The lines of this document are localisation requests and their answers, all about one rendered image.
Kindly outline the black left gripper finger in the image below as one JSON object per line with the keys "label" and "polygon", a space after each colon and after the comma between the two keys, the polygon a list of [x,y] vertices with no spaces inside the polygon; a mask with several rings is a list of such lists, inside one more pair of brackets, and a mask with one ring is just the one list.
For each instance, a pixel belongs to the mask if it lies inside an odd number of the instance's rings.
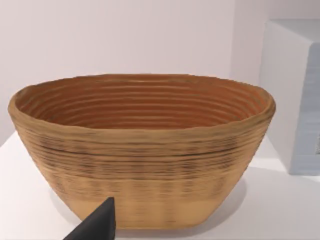
{"label": "black left gripper finger", "polygon": [[108,197],[62,240],[115,240],[115,237],[115,199]]}

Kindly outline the brown woven basket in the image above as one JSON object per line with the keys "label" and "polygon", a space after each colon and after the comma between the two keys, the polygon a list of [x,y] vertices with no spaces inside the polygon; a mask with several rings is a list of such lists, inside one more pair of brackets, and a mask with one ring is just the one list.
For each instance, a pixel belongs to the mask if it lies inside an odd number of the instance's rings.
{"label": "brown woven basket", "polygon": [[45,180],[80,219],[115,200],[121,229],[206,221],[276,111],[259,86],[188,74],[102,74],[27,86],[9,101]]}

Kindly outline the pale grey cabinet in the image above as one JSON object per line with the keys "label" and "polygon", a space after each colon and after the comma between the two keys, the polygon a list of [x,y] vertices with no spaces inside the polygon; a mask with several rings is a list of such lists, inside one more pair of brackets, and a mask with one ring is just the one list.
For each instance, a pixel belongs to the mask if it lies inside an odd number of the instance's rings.
{"label": "pale grey cabinet", "polygon": [[259,84],[276,102],[267,135],[287,172],[320,176],[320,19],[266,24]]}

